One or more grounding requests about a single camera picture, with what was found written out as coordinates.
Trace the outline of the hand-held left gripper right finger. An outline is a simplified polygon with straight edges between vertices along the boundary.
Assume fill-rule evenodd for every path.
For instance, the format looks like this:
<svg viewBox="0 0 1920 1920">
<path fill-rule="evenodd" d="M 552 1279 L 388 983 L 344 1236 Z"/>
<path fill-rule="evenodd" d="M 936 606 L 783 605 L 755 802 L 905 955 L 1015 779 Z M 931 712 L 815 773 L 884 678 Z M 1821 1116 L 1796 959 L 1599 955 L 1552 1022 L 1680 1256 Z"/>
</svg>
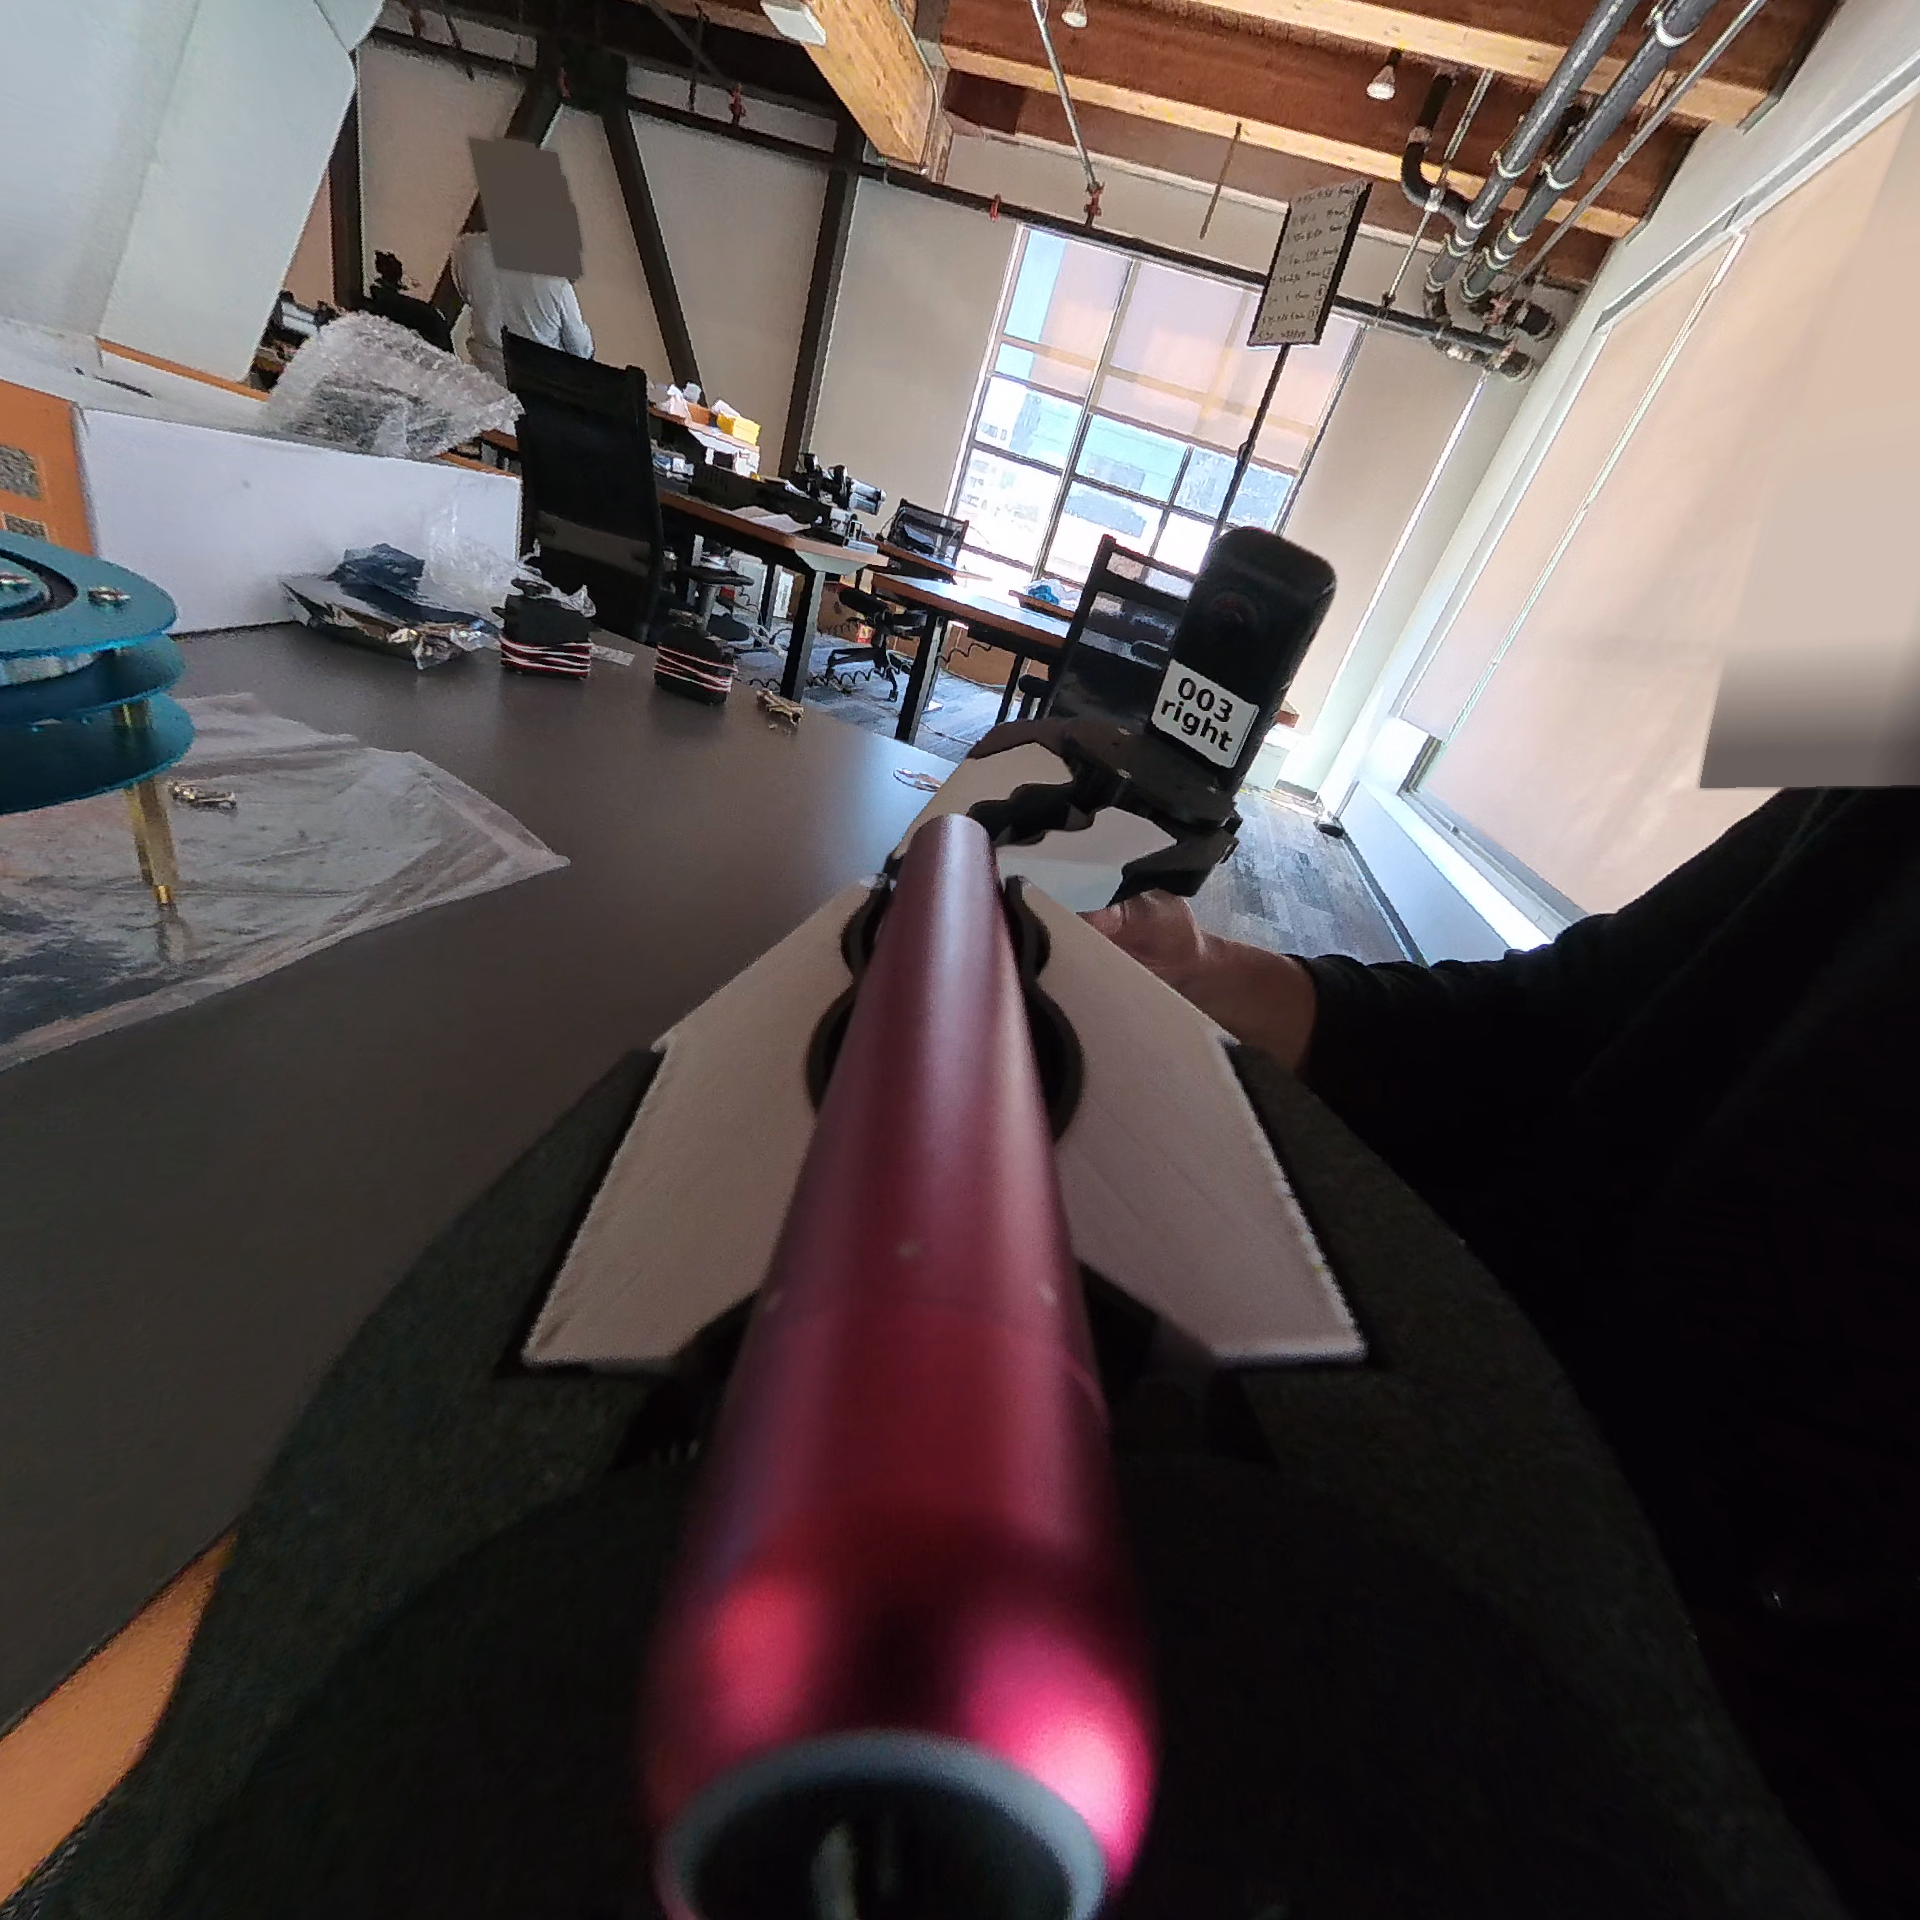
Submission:
<svg viewBox="0 0 1920 1920">
<path fill-rule="evenodd" d="M 1227 1057 L 1227 1032 L 1028 881 L 1084 1086 L 1054 1160 L 1075 1253 L 1221 1369 L 1361 1363 L 1365 1339 Z"/>
</svg>

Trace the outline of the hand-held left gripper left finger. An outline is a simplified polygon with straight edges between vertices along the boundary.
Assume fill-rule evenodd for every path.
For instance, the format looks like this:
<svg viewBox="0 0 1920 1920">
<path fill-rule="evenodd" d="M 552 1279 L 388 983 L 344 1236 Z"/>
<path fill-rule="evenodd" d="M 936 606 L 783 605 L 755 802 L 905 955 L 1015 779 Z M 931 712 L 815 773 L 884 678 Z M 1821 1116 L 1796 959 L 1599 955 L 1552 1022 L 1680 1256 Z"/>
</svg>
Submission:
<svg viewBox="0 0 1920 1920">
<path fill-rule="evenodd" d="M 815 1134 L 808 1050 L 850 991 L 850 886 L 658 1042 L 658 1073 L 524 1344 L 659 1373 L 769 1273 Z"/>
</svg>

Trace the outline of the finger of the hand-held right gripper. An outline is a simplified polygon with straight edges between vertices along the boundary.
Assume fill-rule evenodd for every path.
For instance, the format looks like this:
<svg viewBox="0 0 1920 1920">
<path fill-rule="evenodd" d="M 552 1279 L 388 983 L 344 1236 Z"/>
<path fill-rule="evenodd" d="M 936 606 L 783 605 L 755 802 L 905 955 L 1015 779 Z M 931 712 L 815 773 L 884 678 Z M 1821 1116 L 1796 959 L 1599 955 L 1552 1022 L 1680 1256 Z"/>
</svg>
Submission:
<svg viewBox="0 0 1920 1920">
<path fill-rule="evenodd" d="M 1120 899 L 1127 864 L 1176 850 L 1176 836 L 1140 812 L 1096 809 L 1084 828 L 1046 828 L 1035 844 L 1000 844 L 1000 877 L 1027 877 L 1077 913 Z"/>
<path fill-rule="evenodd" d="M 970 756 L 924 802 L 919 828 L 966 816 L 992 844 L 1039 844 L 1090 828 L 1120 806 L 1120 777 L 1071 727 L 1028 727 L 1012 745 Z"/>
</svg>

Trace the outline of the red screwdriver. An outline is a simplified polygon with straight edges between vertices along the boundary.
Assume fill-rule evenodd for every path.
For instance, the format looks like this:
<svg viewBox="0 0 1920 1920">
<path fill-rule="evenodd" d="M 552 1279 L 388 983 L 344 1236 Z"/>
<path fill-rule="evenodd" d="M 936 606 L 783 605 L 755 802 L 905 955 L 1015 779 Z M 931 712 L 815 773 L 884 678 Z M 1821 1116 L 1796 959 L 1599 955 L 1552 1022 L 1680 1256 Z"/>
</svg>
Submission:
<svg viewBox="0 0 1920 1920">
<path fill-rule="evenodd" d="M 1090 1916 L 1160 1711 L 990 836 L 911 840 L 668 1583 L 670 1916 Z"/>
</svg>

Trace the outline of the person's right forearm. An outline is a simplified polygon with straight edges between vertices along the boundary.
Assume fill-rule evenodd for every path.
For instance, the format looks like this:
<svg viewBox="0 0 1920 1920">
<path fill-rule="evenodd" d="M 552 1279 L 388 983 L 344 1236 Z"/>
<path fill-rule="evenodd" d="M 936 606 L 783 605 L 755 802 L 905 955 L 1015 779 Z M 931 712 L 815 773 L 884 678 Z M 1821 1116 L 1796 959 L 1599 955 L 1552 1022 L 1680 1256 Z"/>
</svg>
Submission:
<svg viewBox="0 0 1920 1920">
<path fill-rule="evenodd" d="M 1915 794 L 1782 794 L 1496 962 L 1311 973 L 1311 1086 L 1635 1476 L 1917 1503 Z"/>
</svg>

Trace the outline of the wooden office desk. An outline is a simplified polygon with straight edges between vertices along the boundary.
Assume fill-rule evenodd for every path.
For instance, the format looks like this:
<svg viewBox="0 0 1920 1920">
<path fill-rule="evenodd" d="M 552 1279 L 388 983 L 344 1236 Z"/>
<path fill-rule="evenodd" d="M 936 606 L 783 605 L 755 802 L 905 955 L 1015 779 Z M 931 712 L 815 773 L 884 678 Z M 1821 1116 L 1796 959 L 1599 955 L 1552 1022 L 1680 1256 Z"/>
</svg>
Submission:
<svg viewBox="0 0 1920 1920">
<path fill-rule="evenodd" d="M 515 459 L 520 446 L 513 436 L 489 432 L 481 446 Z M 823 588 L 844 581 L 875 563 L 870 548 L 855 548 L 847 538 L 829 538 L 808 525 L 787 525 L 780 516 L 750 516 L 743 506 L 726 506 L 689 494 L 658 475 L 659 516 L 668 541 L 689 552 L 697 563 L 709 563 L 709 552 L 735 552 L 758 560 L 769 576 L 793 578 L 790 601 L 790 636 L 780 670 L 780 696 L 801 700 L 819 623 Z"/>
<path fill-rule="evenodd" d="M 1022 664 L 1054 666 L 1067 648 L 1067 619 L 1022 610 L 1009 596 L 990 596 L 963 585 L 920 581 L 896 573 L 875 576 L 875 591 L 931 610 L 931 634 L 924 636 L 919 660 L 911 664 L 896 737 L 911 745 L 924 717 L 924 704 L 933 678 L 940 676 L 940 656 L 952 623 L 966 623 L 973 636 L 988 636 L 992 648 L 1012 652 L 1015 666 L 1000 700 L 997 726 L 1009 717 L 1018 696 Z"/>
</svg>

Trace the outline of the grey desk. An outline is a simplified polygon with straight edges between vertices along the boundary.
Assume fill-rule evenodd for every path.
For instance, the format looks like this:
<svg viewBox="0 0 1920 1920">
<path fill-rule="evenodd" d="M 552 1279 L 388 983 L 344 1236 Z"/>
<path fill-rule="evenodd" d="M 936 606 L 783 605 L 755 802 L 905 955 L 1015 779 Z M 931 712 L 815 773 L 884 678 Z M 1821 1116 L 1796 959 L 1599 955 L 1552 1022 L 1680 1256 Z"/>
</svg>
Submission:
<svg viewBox="0 0 1920 1920">
<path fill-rule="evenodd" d="M 645 664 L 187 656 L 570 864 L 4 1073 L 4 1714 L 240 1528 L 40 1916 L 647 1911 L 636 1677 L 689 1474 L 628 1437 L 645 1380 L 499 1363 L 645 1049 L 880 868 L 928 757 Z"/>
</svg>

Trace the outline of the person's right hand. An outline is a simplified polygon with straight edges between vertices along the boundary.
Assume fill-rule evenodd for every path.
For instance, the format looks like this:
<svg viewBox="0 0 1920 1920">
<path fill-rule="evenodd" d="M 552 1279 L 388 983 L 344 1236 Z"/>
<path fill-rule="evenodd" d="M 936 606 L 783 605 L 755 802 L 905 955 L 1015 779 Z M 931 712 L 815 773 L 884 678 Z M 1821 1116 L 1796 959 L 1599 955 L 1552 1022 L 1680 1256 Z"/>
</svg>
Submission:
<svg viewBox="0 0 1920 1920">
<path fill-rule="evenodd" d="M 1302 959 L 1204 930 L 1190 900 L 1148 890 L 1084 922 L 1186 997 L 1199 1013 L 1299 1073 L 1317 1028 L 1317 983 Z"/>
</svg>

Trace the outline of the black mesh chair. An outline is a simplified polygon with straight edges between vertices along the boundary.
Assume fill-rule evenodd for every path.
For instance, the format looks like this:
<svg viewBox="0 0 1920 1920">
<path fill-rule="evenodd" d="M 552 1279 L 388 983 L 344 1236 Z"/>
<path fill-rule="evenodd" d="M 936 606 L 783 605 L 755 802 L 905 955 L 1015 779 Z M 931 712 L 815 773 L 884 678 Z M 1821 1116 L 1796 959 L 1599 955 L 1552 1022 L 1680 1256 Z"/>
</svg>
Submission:
<svg viewBox="0 0 1920 1920">
<path fill-rule="evenodd" d="M 1162 687 L 1195 576 L 1103 535 L 1053 678 L 1022 678 L 1022 712 L 1140 727 Z"/>
<path fill-rule="evenodd" d="M 883 560 L 889 560 L 892 573 L 901 578 L 953 585 L 956 555 L 966 541 L 966 530 L 966 519 L 953 519 L 905 500 L 880 541 L 884 548 Z M 833 650 L 829 676 L 836 676 L 847 666 L 870 664 L 883 676 L 889 700 L 896 700 L 897 645 L 924 640 L 931 615 L 924 606 L 901 605 L 875 588 L 840 585 L 836 601 L 840 610 L 866 631 L 866 640 L 855 648 Z"/>
</svg>

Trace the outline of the large grid window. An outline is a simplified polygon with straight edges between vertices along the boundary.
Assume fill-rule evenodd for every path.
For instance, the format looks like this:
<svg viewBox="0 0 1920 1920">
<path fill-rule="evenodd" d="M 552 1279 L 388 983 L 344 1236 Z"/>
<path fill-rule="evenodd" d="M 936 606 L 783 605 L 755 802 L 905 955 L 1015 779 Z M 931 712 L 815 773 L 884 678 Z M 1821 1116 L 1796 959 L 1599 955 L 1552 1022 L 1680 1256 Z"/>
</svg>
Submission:
<svg viewBox="0 0 1920 1920">
<path fill-rule="evenodd" d="M 960 573 L 1000 588 L 1088 578 L 1116 538 L 1199 573 L 1277 353 L 1261 290 L 1022 229 L 956 458 Z"/>
</svg>

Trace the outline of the beige roller blind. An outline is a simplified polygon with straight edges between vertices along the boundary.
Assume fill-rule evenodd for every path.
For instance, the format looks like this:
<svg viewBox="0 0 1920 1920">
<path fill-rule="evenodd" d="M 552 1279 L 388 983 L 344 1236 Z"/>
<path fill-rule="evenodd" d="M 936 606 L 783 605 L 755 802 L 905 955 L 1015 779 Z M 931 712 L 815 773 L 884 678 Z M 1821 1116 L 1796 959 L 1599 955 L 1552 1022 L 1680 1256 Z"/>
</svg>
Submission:
<svg viewBox="0 0 1920 1920">
<path fill-rule="evenodd" d="M 1576 912 L 1781 773 L 1917 777 L 1917 111 L 1619 315 L 1404 717 Z"/>
</svg>

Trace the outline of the black office chair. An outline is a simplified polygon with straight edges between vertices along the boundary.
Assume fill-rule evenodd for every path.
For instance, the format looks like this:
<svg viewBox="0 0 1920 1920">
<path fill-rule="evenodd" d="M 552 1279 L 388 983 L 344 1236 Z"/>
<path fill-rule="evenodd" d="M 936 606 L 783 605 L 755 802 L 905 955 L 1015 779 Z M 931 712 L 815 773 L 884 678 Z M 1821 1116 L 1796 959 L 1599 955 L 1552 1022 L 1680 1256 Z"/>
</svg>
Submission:
<svg viewBox="0 0 1920 1920">
<path fill-rule="evenodd" d="M 647 375 L 515 334 L 499 335 L 515 418 L 524 519 L 542 576 L 585 588 L 603 631 L 647 640 L 659 610 L 699 606 L 749 576 L 668 541 L 651 442 Z"/>
</svg>

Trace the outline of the clear plastic bag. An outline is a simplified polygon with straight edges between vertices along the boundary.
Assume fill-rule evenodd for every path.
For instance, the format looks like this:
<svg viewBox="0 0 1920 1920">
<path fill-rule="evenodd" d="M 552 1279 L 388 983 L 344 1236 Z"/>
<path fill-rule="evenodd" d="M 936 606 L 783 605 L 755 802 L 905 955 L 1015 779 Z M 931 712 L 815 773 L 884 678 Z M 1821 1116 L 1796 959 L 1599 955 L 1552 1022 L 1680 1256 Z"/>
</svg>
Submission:
<svg viewBox="0 0 1920 1920">
<path fill-rule="evenodd" d="M 179 900 L 138 874 L 120 794 L 4 820 L 4 1069 L 170 1017 L 329 945 L 566 864 L 446 768 L 275 715 L 191 700 L 170 779 Z"/>
</svg>

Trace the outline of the whiteboard sign on stand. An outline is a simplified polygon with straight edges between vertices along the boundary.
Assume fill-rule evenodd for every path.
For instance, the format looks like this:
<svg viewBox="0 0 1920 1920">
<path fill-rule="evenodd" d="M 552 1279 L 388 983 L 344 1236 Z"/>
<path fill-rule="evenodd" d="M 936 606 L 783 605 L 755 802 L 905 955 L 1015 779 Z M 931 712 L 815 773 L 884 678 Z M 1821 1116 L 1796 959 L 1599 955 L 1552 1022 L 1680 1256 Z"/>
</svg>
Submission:
<svg viewBox="0 0 1920 1920">
<path fill-rule="evenodd" d="M 1213 538 L 1227 530 L 1290 351 L 1321 346 L 1327 334 L 1340 279 L 1345 273 L 1350 254 L 1354 247 L 1354 232 L 1361 227 L 1367 197 L 1367 180 L 1350 180 L 1311 191 L 1287 205 L 1285 232 L 1277 240 L 1261 303 L 1247 334 L 1251 351 L 1277 351 L 1277 359 L 1264 378 L 1253 422 L 1238 444 L 1235 475 L 1213 519 Z"/>
</svg>

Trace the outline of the bag of blue parts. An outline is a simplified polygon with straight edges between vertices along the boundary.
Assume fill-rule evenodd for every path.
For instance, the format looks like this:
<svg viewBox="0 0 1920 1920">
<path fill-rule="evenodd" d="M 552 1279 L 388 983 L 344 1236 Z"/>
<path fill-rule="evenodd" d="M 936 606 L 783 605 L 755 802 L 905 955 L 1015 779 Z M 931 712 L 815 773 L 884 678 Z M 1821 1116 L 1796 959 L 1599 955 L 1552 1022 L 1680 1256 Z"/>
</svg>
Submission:
<svg viewBox="0 0 1920 1920">
<path fill-rule="evenodd" d="M 366 597 L 395 596 L 410 605 L 472 615 L 499 606 L 520 578 L 515 530 L 502 538 L 483 535 L 459 506 L 437 511 L 418 544 L 423 552 L 393 541 L 351 548 L 329 578 Z"/>
</svg>

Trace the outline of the plastic bag with blue parts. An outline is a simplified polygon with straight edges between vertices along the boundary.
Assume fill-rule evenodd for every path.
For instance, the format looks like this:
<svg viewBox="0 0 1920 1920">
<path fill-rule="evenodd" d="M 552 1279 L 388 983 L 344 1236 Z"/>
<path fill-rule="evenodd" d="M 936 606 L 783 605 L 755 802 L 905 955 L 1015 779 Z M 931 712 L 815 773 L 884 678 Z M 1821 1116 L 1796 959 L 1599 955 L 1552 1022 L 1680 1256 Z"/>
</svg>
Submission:
<svg viewBox="0 0 1920 1920">
<path fill-rule="evenodd" d="M 497 650 L 497 628 L 488 617 L 437 610 L 386 588 L 361 591 L 329 576 L 294 576 L 282 591 L 308 631 L 415 670 Z"/>
</svg>

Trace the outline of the bubble wrap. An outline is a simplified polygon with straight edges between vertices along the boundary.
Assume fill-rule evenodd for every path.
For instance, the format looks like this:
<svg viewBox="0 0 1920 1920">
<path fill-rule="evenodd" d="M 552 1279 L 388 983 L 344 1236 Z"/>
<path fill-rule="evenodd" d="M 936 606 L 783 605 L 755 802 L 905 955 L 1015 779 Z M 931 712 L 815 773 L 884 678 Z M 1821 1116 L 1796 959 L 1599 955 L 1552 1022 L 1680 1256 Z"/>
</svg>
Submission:
<svg viewBox="0 0 1920 1920">
<path fill-rule="evenodd" d="M 257 432 L 388 459 L 434 459 L 513 432 L 520 399 L 410 327 L 344 315 L 304 344 L 257 408 Z"/>
</svg>

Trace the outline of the person's black top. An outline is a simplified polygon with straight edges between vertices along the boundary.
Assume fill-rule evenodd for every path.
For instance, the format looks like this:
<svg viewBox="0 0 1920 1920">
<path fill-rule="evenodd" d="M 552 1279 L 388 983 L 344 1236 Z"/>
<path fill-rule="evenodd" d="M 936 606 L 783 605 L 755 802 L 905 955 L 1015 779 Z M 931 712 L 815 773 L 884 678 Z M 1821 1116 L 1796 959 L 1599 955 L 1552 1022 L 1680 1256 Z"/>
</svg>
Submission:
<svg viewBox="0 0 1920 1920">
<path fill-rule="evenodd" d="M 1781 794 L 1575 948 L 1510 1279 L 1841 1897 L 1917 1916 L 1917 789 Z"/>
</svg>

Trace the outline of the white cardboard box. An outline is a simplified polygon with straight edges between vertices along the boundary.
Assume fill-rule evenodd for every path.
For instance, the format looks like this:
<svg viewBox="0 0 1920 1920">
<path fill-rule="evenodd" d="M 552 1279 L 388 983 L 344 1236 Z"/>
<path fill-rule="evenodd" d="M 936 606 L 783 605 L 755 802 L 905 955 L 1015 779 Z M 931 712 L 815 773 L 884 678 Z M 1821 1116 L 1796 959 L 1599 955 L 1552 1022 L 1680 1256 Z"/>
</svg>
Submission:
<svg viewBox="0 0 1920 1920">
<path fill-rule="evenodd" d="M 48 399 L 64 544 L 167 588 L 179 631 L 282 619 L 283 576 L 426 552 L 446 516 L 508 555 L 520 488 L 268 437 L 232 389 L 347 120 L 379 2 L 4 2 L 4 422 Z"/>
</svg>

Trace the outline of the metal ceiling pipes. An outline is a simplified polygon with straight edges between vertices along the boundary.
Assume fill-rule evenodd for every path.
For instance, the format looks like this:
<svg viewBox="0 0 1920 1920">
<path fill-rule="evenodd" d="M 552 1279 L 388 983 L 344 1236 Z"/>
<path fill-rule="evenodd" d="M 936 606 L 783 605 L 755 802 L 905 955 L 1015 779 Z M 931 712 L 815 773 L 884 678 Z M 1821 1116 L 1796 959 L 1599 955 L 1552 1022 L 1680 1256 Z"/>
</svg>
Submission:
<svg viewBox="0 0 1920 1920">
<path fill-rule="evenodd" d="M 1547 254 L 1572 240 L 1576 218 L 1599 204 L 1654 133 L 1680 116 L 1748 24 L 1763 13 L 1763 2 L 1741 2 L 1677 82 L 1669 82 L 1669 70 L 1716 2 L 1649 2 L 1634 55 L 1595 93 L 1591 80 L 1634 13 L 1634 2 L 1595 6 L 1536 104 L 1496 146 L 1472 197 L 1455 191 L 1449 165 L 1493 87 L 1493 76 L 1475 82 L 1434 175 L 1428 151 L 1456 82 L 1449 71 L 1431 82 L 1404 144 L 1402 187 L 1424 218 L 1446 227 L 1421 289 L 1421 315 L 1431 346 L 1449 359 L 1510 378 L 1536 368 L 1529 344 L 1545 344 L 1557 329 L 1557 319 L 1533 297 Z"/>
</svg>

